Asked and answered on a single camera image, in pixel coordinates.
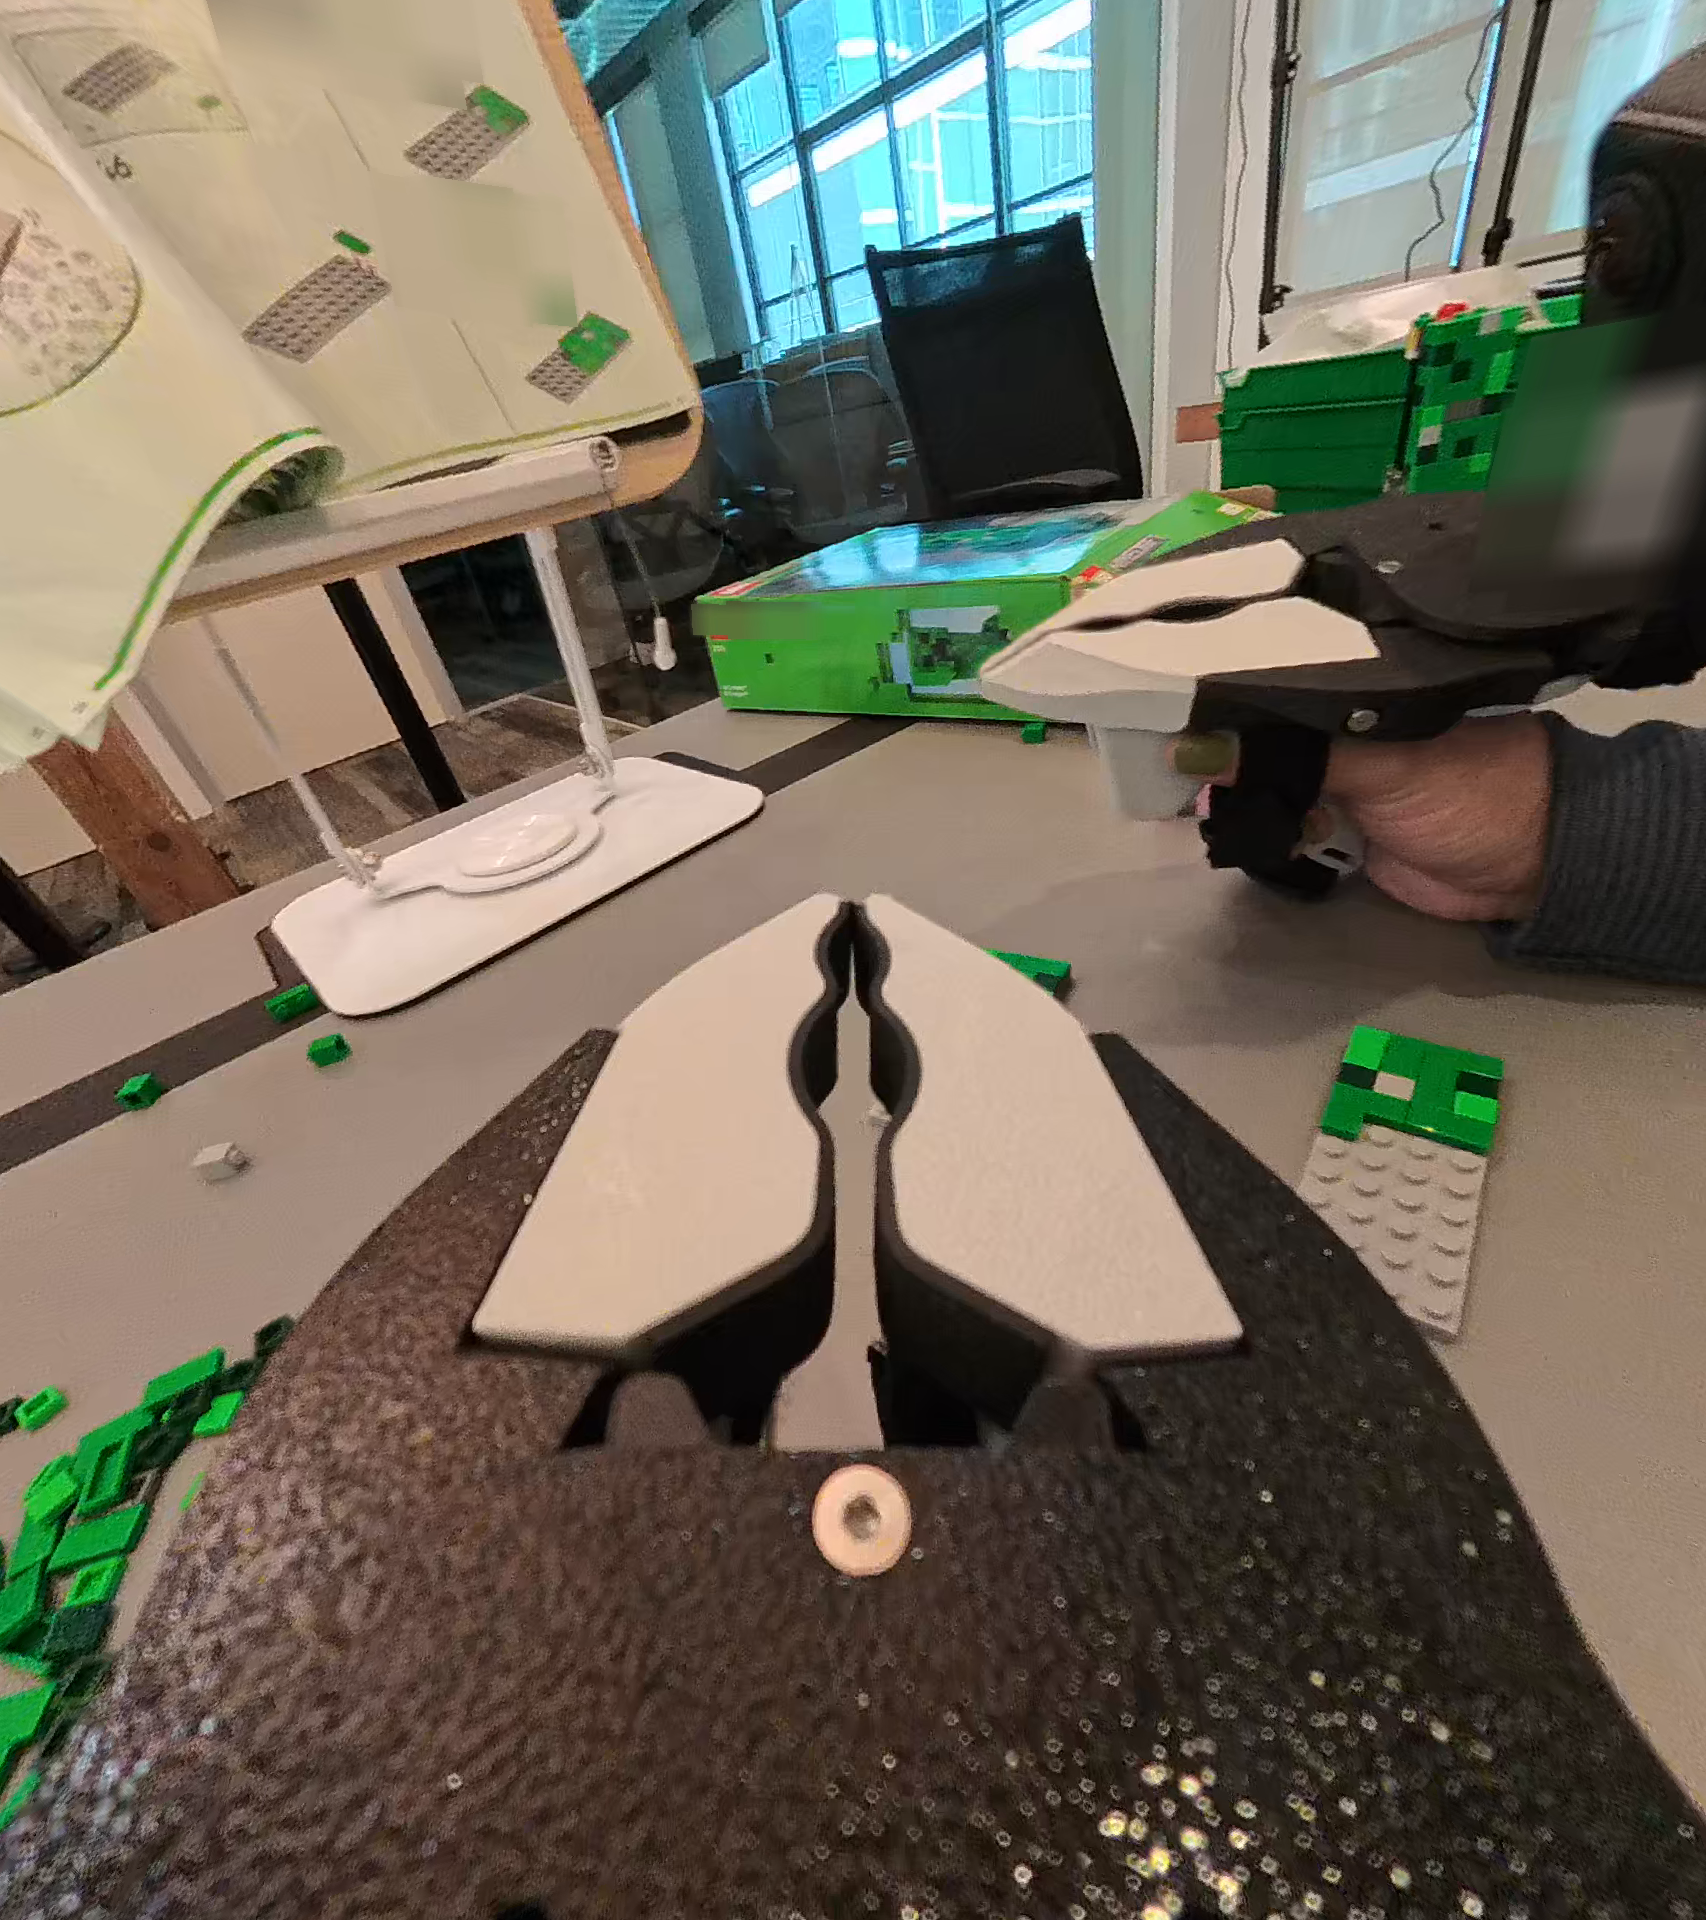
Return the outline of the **black mesh office chair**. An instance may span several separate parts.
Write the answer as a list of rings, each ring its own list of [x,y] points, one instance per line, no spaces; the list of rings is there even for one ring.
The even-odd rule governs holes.
[[[864,263],[931,522],[1146,494],[1077,213]]]

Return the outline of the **large grid window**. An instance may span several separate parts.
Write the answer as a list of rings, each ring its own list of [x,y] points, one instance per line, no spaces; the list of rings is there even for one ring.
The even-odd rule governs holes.
[[[565,43],[697,364],[873,329],[868,253],[1096,230],[1089,2],[588,5]]]

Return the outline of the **person's right hand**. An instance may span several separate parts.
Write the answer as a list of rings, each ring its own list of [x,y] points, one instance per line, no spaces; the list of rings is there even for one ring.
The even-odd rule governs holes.
[[[1444,923],[1522,925],[1543,894],[1552,827],[1552,732],[1537,713],[1469,719],[1426,740],[1315,739],[1317,774],[1290,798],[1274,791],[1285,756],[1255,732],[1239,739],[1210,789],[1202,834],[1210,861],[1250,876],[1324,891],[1333,872],[1305,854],[1279,853],[1281,828],[1320,833],[1338,814],[1363,842],[1374,889]]]

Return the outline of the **green stacked bins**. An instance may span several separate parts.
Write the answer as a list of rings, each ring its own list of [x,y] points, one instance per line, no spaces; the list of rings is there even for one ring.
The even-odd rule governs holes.
[[[1402,345],[1221,371],[1223,490],[1264,486],[1281,515],[1348,509],[1400,466],[1409,363]]]

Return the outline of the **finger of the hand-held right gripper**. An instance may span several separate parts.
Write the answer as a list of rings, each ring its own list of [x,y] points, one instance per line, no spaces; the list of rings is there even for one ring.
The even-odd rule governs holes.
[[[1141,620],[1215,619],[1219,610],[1287,598],[1305,568],[1290,541],[1177,551],[1085,591],[1070,605],[1072,627],[1128,627]]]
[[[1371,664],[1363,625],[1297,597],[1236,606],[1177,602],[1168,615],[1052,619],[983,661],[982,694],[1087,732],[1115,810],[1135,823],[1177,818],[1205,776],[1182,774],[1171,740],[1191,724],[1202,682],[1229,675]]]

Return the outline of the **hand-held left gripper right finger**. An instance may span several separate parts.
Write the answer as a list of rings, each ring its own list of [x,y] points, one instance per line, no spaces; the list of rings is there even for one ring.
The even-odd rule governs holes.
[[[974,1414],[1047,1376],[1218,1356],[1244,1324],[1092,1037],[989,950],[859,905],[888,1356]]]

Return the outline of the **grey desk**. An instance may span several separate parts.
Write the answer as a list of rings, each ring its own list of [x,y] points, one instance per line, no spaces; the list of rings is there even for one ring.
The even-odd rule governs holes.
[[[1706,1810],[1706,994],[1490,959],[1359,883],[1274,901],[1190,827],[1119,821],[1076,732],[885,736],[701,707],[626,756],[761,768],[743,828],[314,1069],[266,1041],[0,1176],[0,1539],[148,1378],[297,1315],[581,1032],[815,893],[891,897],[1072,965],[1115,1032],[1281,1181],[1352,1026],[1495,1055],[1508,1106],[1461,1336],[1440,1351],[1610,1679]],[[251,1164],[204,1183],[194,1152]]]

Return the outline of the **black stand pole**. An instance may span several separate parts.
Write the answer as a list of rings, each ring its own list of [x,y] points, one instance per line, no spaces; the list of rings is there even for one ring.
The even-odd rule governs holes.
[[[1293,128],[1299,68],[1302,2],[1272,5],[1272,58],[1268,76],[1266,188],[1260,245],[1260,287],[1255,305],[1258,345],[1268,345],[1268,324],[1285,305],[1291,288],[1281,278],[1281,226],[1287,187],[1287,161]]]
[[[1471,203],[1483,214],[1477,258],[1485,268],[1501,263],[1515,233],[1518,176],[1552,10],[1552,2],[1511,2],[1499,10],[1501,44],[1485,111],[1483,169]]]

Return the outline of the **pile of small green tiles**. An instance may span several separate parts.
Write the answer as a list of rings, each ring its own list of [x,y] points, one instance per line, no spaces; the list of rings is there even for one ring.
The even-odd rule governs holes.
[[[161,1370],[24,1485],[15,1533],[0,1539],[0,1836],[112,1674],[125,1584],[170,1473],[231,1432],[293,1329],[280,1315],[235,1356],[214,1347]]]

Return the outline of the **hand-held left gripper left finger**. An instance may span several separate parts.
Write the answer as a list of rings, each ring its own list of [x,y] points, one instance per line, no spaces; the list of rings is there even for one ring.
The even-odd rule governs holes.
[[[675,972],[614,1042],[469,1334],[769,1406],[833,1304],[837,1078],[856,910],[808,897]]]

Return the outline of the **green pixel block model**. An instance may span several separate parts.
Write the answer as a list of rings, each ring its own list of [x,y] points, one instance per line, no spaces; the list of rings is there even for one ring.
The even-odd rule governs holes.
[[[1488,486],[1501,425],[1537,338],[1579,322],[1583,294],[1468,307],[1447,301],[1408,341],[1408,411],[1398,476],[1411,496]]]

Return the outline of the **instruction booklet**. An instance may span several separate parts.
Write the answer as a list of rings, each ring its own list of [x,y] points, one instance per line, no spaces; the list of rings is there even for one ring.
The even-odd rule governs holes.
[[[527,5],[0,5],[0,774],[241,518],[695,408]]]

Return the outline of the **green toy box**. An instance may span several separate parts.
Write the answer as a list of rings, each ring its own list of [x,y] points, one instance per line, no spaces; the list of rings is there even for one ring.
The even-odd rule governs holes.
[[[1272,509],[1221,492],[888,525],[694,600],[723,708],[1033,727],[983,662],[1082,591]]]

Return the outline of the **wooden pillar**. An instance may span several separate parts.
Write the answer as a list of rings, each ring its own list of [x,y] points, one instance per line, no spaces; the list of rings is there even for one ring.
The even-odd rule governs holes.
[[[97,745],[64,739],[28,766],[100,853],[146,929],[241,899],[122,719],[108,717]]]

